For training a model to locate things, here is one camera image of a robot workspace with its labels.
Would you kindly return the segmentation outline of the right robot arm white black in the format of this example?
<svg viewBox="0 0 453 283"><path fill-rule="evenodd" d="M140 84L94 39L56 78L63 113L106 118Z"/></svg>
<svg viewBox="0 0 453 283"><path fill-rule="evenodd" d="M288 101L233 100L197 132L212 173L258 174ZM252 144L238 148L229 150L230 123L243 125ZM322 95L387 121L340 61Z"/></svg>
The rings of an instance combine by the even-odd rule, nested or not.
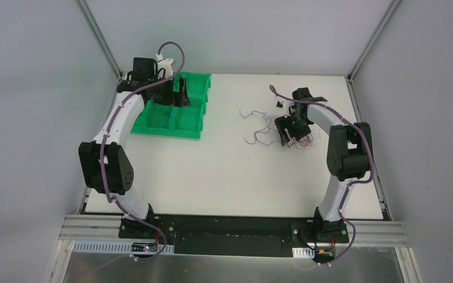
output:
<svg viewBox="0 0 453 283"><path fill-rule="evenodd" d="M307 87L285 97L270 90L281 102L277 105L285 115L275 120L282 146L291 139L296 141L311 133L310 126L319 126L328 135L326 164L330 180L321 204L316 207L310 224L297 229L297 235L306 242L346 242L347 228L344 209L354 185L373 179L372 135L366 122L352 123L330 107L323 97L314 97Z"/></svg>

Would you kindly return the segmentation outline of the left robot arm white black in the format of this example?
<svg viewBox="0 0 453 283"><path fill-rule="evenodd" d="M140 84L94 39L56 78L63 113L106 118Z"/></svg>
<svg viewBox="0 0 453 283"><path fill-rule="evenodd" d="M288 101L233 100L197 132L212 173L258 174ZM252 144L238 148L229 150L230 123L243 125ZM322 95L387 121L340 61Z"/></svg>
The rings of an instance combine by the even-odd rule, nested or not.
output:
<svg viewBox="0 0 453 283"><path fill-rule="evenodd" d="M135 58L134 69L117 87L116 102L101 130L92 141L78 147L83 178L88 188L115 203L124 215L136 220L134 231L141 238L155 234L156 222L149 218L152 207L133 187L134 169L124 151L131 129L149 102L165 106L189 106L184 79L179 91L173 83L177 72L172 58Z"/></svg>

